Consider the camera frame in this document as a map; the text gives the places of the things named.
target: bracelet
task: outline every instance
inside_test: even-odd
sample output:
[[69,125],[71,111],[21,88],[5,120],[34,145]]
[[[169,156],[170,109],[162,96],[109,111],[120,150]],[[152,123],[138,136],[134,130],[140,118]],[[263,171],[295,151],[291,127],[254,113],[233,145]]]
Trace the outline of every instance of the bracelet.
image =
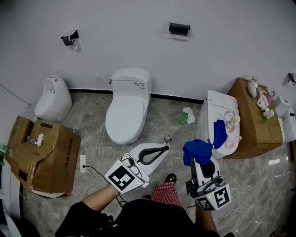
[[110,191],[112,191],[113,193],[115,193],[117,196],[119,196],[120,194],[116,193],[115,191],[113,191],[108,185],[107,188],[109,188]]

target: black shirt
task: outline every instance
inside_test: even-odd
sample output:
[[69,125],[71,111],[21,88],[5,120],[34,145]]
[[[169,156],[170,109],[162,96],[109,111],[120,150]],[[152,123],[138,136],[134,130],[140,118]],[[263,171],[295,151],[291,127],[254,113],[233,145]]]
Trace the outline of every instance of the black shirt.
[[159,233],[158,236],[173,233],[178,236],[219,237],[216,232],[200,230],[184,208],[143,199],[125,204],[115,221],[112,216],[95,211],[83,202],[76,203],[71,206],[55,236],[98,237],[112,233],[137,237],[151,233]]

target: wall outlet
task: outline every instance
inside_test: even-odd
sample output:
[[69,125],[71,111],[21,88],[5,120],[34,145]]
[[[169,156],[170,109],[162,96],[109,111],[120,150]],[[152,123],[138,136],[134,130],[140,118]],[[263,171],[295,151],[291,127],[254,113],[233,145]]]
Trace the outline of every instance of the wall outlet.
[[86,167],[83,168],[83,165],[86,165],[86,155],[80,155],[80,172],[86,173]]
[[102,78],[101,75],[96,75],[96,79],[97,79],[98,81],[102,81],[102,80],[103,80],[103,78]]

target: gray marble floor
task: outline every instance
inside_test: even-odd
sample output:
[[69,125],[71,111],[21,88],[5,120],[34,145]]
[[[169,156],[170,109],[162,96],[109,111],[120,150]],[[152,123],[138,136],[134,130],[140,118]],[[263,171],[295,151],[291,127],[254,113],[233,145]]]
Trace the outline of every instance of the gray marble floor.
[[[105,115],[112,96],[73,93],[72,100],[73,107],[63,124],[80,135],[80,154],[86,154],[88,165],[97,167],[99,144],[105,130]],[[176,189],[183,207],[194,204],[193,199],[186,194],[185,182],[191,175],[190,168],[183,165],[182,148],[185,142],[195,139],[196,124],[178,125],[179,115],[182,113],[182,108],[186,106],[190,106],[197,117],[200,105],[151,99],[142,134],[133,144],[115,144],[105,132],[99,162],[99,170],[103,174],[115,160],[139,143],[162,143],[165,134],[173,137],[170,156],[151,175],[150,185],[125,194],[123,198],[126,201],[152,194],[165,177],[174,172],[178,177]],[[232,202],[225,208],[213,212],[213,218],[217,220],[231,209],[244,212],[238,232],[234,231],[241,218],[239,212],[232,211],[217,222],[221,236],[234,232],[235,236],[240,237],[267,237],[272,231],[280,230],[286,222],[293,197],[290,189],[295,185],[294,167],[289,156],[288,146],[282,145],[274,151],[253,159],[218,160],[222,174],[230,184]],[[45,199],[24,190],[25,218],[37,227],[43,237],[54,236],[70,206],[84,198],[84,190],[92,182],[89,174],[80,173],[78,164],[79,162],[76,167],[74,189],[69,197]],[[105,185],[105,181],[98,177],[94,190]],[[118,203],[113,201],[104,212],[116,218],[120,210]],[[187,213],[194,221],[194,208],[188,209]]]

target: green bottle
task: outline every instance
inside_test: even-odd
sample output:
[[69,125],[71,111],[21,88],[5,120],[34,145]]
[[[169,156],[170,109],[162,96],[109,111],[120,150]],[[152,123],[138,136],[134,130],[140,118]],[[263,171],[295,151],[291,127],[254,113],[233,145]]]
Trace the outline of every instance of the green bottle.
[[180,119],[179,119],[179,124],[180,125],[184,125],[186,123],[188,119],[188,114],[187,113],[183,113],[181,116],[180,116]]

